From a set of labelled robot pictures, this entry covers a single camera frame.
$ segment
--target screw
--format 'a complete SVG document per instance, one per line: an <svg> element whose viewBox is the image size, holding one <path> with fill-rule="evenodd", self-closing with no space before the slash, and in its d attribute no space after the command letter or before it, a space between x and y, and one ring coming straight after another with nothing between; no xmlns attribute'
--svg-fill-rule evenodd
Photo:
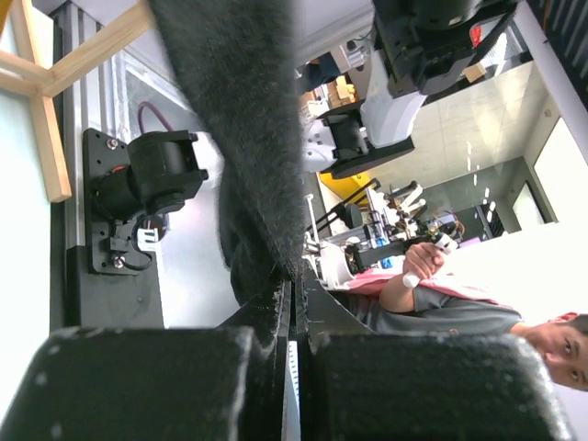
<svg viewBox="0 0 588 441"><path fill-rule="evenodd" d="M114 149L116 149L117 147L119 147L119 142L118 142L117 140L112 140L112 139L110 139L110 140L108 140L108 141L107 141L107 147L108 147L110 150L114 150Z"/></svg>
<svg viewBox="0 0 588 441"><path fill-rule="evenodd" d="M124 267L125 266L125 256L124 255L115 255L112 258L112 265L116 269L121 269L122 267Z"/></svg>

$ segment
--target man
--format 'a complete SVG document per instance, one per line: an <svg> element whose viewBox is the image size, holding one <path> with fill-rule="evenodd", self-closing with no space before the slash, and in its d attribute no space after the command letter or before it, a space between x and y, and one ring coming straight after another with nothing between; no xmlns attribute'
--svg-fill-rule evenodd
<svg viewBox="0 0 588 441"><path fill-rule="evenodd" d="M402 274L386 282L377 300L343 292L334 296L363 324L381 334L422 331L518 335L540 353L556 383L588 390L588 314L570 312L553 321L532 325L506 306L403 285L402 275L413 271L421 279L427 279L444 263L444 255L434 245L420 243L408 250Z"/></svg>

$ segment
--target ceiling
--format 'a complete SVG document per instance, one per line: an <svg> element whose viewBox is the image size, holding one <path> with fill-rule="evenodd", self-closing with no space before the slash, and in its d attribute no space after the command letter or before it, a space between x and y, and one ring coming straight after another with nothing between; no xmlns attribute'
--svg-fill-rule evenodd
<svg viewBox="0 0 588 441"><path fill-rule="evenodd" d="M370 173L384 187L427 188L522 156L547 96L528 62L429 104L414 122L414 152Z"/></svg>

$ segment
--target blue component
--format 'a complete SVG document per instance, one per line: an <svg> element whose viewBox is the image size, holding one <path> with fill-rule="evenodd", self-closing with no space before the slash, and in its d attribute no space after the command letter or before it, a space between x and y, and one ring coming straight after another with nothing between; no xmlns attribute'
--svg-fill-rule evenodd
<svg viewBox="0 0 588 441"><path fill-rule="evenodd" d="M378 246L378 248L380 248L381 246L387 245L388 243L389 243L388 240L385 240L382 238L376 239L376 245ZM382 266L382 269L392 268L392 260L389 257L380 260L379 264Z"/></svg>

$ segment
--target window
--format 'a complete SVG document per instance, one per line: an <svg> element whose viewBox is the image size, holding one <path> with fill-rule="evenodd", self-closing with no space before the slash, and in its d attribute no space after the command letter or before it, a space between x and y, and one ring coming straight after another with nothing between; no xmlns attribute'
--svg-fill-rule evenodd
<svg viewBox="0 0 588 441"><path fill-rule="evenodd" d="M588 217L582 196L588 188L588 165L563 119L549 135L535 171L558 221Z"/></svg>
<svg viewBox="0 0 588 441"><path fill-rule="evenodd" d="M528 230L545 223L527 182L525 182L521 192L516 197L513 211L521 230Z"/></svg>

